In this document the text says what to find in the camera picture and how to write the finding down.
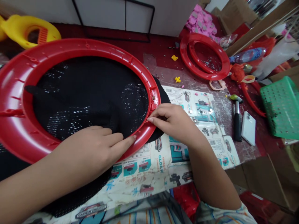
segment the red plastic hoop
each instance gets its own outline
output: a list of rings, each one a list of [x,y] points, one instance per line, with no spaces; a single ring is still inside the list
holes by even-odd
[[[254,82],[251,82],[250,84],[260,94],[261,86],[259,85],[259,83],[257,81],[254,81]],[[246,100],[248,101],[249,105],[255,110],[255,112],[257,112],[257,114],[262,117],[267,117],[266,113],[262,112],[250,98],[250,95],[248,94],[247,89],[246,89],[246,84],[244,82],[241,82],[241,88],[242,88],[242,91],[243,91],[243,94],[244,94]]]
[[[47,133],[37,121],[33,97],[24,87],[36,85],[54,65],[81,56],[99,56],[120,62],[134,71],[146,86],[149,98],[146,118],[132,134],[137,135],[136,141],[119,161],[139,150],[153,134],[156,127],[147,122],[147,118],[161,103],[161,98],[148,69],[134,56],[111,44],[90,39],[63,39],[20,53],[0,71],[0,141],[15,156],[32,164],[60,144],[61,141]]]
[[[202,43],[208,47],[210,47],[212,50],[214,50],[217,54],[217,56],[220,58],[222,63],[221,71],[214,71],[207,67],[196,55],[194,45],[195,43]],[[208,72],[205,73],[201,70],[199,70],[189,59],[187,55],[187,46],[189,45],[190,54],[195,61],[195,63],[202,68],[204,71]],[[180,50],[181,50],[181,56],[186,64],[186,66],[197,76],[207,79],[207,80],[221,80],[224,79],[228,73],[230,72],[230,61],[228,59],[227,54],[223,51],[223,49],[218,45],[215,41],[213,41],[211,38],[202,35],[202,34],[188,34],[183,37],[180,44]]]

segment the black cloth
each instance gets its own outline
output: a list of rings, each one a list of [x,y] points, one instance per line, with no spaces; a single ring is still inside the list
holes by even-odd
[[[160,82],[154,79],[161,102],[170,103]],[[113,133],[120,132],[126,138],[142,124],[148,111],[148,96],[142,81],[128,67],[106,58],[80,57],[64,61],[47,71],[36,86],[26,86],[25,90],[33,94],[33,109],[39,123],[60,140],[93,125],[111,128]],[[162,134],[156,128],[147,142]],[[0,180],[28,166],[0,145]],[[42,211],[55,217],[71,212],[107,183],[111,171],[112,167]]]

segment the child's hand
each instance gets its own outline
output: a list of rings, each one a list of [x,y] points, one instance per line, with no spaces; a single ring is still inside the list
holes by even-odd
[[[147,120],[187,146],[196,144],[203,137],[203,134],[179,105],[160,104]]]
[[[135,136],[123,139],[121,133],[112,134],[109,128],[91,126],[68,137],[37,163],[51,166],[49,176],[57,178],[58,184],[71,187],[67,190],[70,192],[108,170],[135,139]]]

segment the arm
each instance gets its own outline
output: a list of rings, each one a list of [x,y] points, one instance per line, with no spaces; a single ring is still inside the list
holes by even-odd
[[[148,121],[188,146],[194,182],[204,202],[227,210],[241,207],[238,193],[208,140],[180,106],[161,104]]]
[[[64,140],[52,153],[0,182],[1,223],[22,223],[54,200],[90,183],[133,144],[121,133],[92,126]]]

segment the finger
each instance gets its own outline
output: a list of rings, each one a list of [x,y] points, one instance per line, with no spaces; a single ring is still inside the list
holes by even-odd
[[[172,109],[170,107],[157,108],[152,112],[150,117],[159,117],[159,116],[161,116],[161,117],[169,118],[171,111],[172,111]]]
[[[106,136],[106,135],[111,135],[112,134],[112,130],[109,128],[102,128],[99,130],[100,135],[102,136]]]
[[[106,135],[105,140],[108,143],[108,146],[114,146],[116,143],[120,142],[121,140],[124,139],[124,136],[122,135],[122,133],[114,133],[111,135]]]
[[[163,132],[168,132],[168,130],[170,129],[170,123],[161,120],[160,118],[149,117],[147,120],[153,123],[157,128],[161,129]]]
[[[128,148],[135,142],[135,140],[136,135],[133,135],[116,143],[114,146],[111,147],[112,153],[117,155],[117,159],[119,159],[125,153],[125,151],[127,151]]]
[[[158,107],[170,107],[170,106],[173,106],[173,104],[171,104],[171,103],[163,103],[163,104],[160,104]]]
[[[100,130],[102,128],[103,128],[102,126],[90,126],[88,128],[85,128],[85,129],[89,129],[89,130]]]

